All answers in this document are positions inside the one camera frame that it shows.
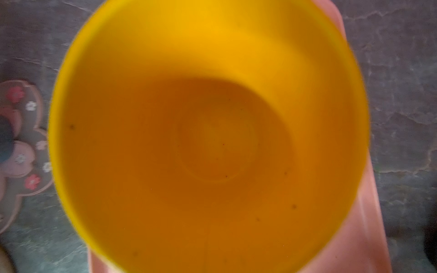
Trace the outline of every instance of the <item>yellow cup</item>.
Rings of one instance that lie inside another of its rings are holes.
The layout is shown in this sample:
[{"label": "yellow cup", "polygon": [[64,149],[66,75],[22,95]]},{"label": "yellow cup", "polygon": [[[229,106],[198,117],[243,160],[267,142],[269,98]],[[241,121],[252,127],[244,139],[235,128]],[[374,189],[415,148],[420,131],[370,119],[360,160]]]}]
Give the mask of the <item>yellow cup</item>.
[{"label": "yellow cup", "polygon": [[283,273],[346,216],[368,148],[359,69],[309,0],[109,0],[49,123],[56,188],[128,273]]}]

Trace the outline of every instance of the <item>pink scalloped edge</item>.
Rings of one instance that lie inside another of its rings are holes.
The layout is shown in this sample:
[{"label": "pink scalloped edge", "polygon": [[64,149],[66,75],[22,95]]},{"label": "pink scalloped edge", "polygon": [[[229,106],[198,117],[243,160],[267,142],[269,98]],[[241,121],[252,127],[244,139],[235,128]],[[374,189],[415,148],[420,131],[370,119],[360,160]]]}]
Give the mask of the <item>pink scalloped edge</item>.
[{"label": "pink scalloped edge", "polygon": [[[41,121],[42,121],[42,113],[44,110],[44,102],[43,102],[42,96],[41,96],[40,92],[38,91],[38,89],[36,88],[36,86],[33,84],[29,84],[29,82],[27,82],[25,80],[14,80],[14,79],[8,80],[5,82],[1,82],[1,83],[21,83],[23,85],[23,87],[29,88],[30,90],[32,90],[32,93],[37,100],[37,104],[40,105],[40,107],[38,107],[38,111],[36,114],[36,122],[35,122],[35,125],[33,127],[34,128],[33,130],[40,133],[41,135],[43,135],[47,138],[47,131],[40,128]],[[29,194],[17,194],[15,197],[15,205],[14,205],[14,210],[12,211],[12,215],[10,216],[6,225],[0,230],[0,234],[2,234],[6,229],[8,229],[8,227],[17,218],[17,215],[20,212],[21,203],[22,203],[21,201],[22,201],[23,197],[39,194],[39,193],[45,191],[46,189],[48,189],[52,184],[53,184],[53,179],[51,181],[49,181],[47,183],[47,185],[45,185],[44,187],[42,187],[41,189],[39,189],[37,191],[34,191],[32,193],[29,193]]]}]

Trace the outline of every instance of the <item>gray marble surface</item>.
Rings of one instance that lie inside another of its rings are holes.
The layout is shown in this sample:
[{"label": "gray marble surface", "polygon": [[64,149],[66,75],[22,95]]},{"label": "gray marble surface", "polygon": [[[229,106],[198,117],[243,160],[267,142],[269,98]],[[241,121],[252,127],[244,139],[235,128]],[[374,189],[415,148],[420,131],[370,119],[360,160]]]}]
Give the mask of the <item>gray marble surface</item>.
[{"label": "gray marble surface", "polygon": [[[48,108],[62,58],[101,2],[0,0],[0,81],[34,82]],[[437,0],[334,3],[367,86],[371,155],[393,272],[436,272],[423,237],[437,201]],[[85,245],[54,188],[25,198],[0,243],[19,273],[87,272]]]}]

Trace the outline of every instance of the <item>pink tray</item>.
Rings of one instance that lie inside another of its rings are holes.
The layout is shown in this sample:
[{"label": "pink tray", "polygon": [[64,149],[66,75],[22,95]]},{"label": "pink tray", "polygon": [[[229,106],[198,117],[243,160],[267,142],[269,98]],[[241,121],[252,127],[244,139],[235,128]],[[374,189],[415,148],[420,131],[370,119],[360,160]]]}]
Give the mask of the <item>pink tray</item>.
[{"label": "pink tray", "polygon": [[[340,12],[330,0],[313,0],[345,36]],[[121,273],[91,251],[90,273]],[[381,208],[370,157],[357,198],[339,231],[326,247],[299,273],[391,273]]]}]

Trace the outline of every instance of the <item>yellow plastic container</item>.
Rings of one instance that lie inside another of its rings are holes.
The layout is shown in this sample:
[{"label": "yellow plastic container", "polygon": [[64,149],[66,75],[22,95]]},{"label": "yellow plastic container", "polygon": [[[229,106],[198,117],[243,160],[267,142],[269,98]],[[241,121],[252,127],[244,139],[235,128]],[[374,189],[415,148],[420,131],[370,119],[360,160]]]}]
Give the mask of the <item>yellow plastic container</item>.
[{"label": "yellow plastic container", "polygon": [[56,188],[128,273],[285,273],[346,216],[368,148],[359,69],[309,0],[109,0],[49,123]]}]

